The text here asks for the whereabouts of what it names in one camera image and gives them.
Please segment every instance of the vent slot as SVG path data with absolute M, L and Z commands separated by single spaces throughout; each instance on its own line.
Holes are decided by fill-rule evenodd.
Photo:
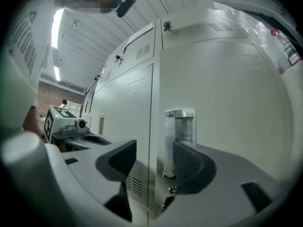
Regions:
M 141 48 L 140 50 L 138 50 L 136 60 L 139 59 L 143 55 L 143 49 L 144 48 Z
M 107 75 L 106 75 L 106 77 L 105 77 L 105 80 L 104 81 L 106 81 L 106 80 L 108 80 L 109 79 L 109 77 L 110 77 L 110 74 L 112 73 L 112 71 L 110 71 Z
M 140 180 L 127 176 L 125 184 L 128 190 L 142 197 L 142 182 Z
M 148 44 L 144 47 L 143 55 L 146 55 L 151 50 L 151 44 Z
M 148 44 L 148 45 L 144 46 L 143 48 L 139 49 L 137 52 L 136 60 L 139 59 L 140 57 L 146 55 L 150 51 L 151 51 L 151 44 Z
M 232 31 L 233 28 L 226 23 L 208 24 L 214 31 Z

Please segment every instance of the warning label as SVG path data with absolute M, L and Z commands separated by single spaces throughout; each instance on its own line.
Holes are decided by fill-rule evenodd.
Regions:
M 301 59 L 291 43 L 288 43 L 286 46 L 284 46 L 283 54 L 287 57 L 291 66 L 294 66 Z

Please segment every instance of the door handle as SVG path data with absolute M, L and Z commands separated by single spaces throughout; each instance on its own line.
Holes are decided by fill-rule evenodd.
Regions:
M 103 134 L 104 114 L 100 114 L 99 134 Z

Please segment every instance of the white machine cabinet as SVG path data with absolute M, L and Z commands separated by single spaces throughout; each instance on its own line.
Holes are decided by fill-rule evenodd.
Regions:
M 174 185 L 163 177 L 166 110 L 195 109 L 198 144 L 242 156 L 282 179 L 293 134 L 287 90 L 262 47 L 232 22 L 211 9 L 169 14 L 126 50 L 128 40 L 122 43 L 99 79 L 91 131 L 137 140 L 126 187 L 150 218 Z M 116 55 L 123 56 L 115 63 Z

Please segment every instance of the ceiling light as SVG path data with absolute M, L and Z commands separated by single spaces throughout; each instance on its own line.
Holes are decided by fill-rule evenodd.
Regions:
M 53 17 L 53 26 L 52 26 L 52 47 L 58 47 L 58 34 L 59 34 L 59 27 L 62 18 L 64 9 L 60 9 L 56 11 L 55 16 Z
M 57 81 L 60 81 L 59 68 L 56 67 L 56 66 L 54 66 L 53 68 L 54 68 L 54 70 L 55 70 L 56 80 L 57 80 Z

